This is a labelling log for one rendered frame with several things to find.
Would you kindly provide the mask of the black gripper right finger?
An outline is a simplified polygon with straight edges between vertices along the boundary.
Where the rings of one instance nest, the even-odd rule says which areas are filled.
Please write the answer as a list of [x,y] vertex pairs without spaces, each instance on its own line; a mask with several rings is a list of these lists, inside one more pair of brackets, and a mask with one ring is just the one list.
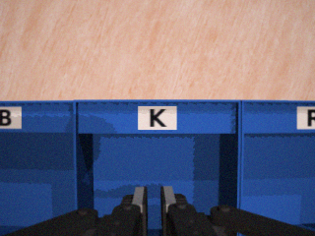
[[160,186],[160,211],[162,236],[315,236],[315,231],[233,206],[213,206],[205,215],[172,186]]

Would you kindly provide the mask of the blue bin rack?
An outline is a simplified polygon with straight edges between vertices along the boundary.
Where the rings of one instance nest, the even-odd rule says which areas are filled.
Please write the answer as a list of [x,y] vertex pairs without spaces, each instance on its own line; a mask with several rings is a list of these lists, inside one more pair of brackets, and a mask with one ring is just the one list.
[[0,236],[145,186],[147,236],[160,186],[315,231],[315,100],[0,101]]

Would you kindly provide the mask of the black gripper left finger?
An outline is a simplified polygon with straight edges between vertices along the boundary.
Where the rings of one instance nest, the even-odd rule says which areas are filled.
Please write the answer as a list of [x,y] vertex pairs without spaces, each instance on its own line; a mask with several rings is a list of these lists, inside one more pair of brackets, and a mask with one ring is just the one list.
[[138,235],[148,235],[147,187],[136,187],[134,195],[124,196],[102,219],[96,209],[83,207],[2,236]]

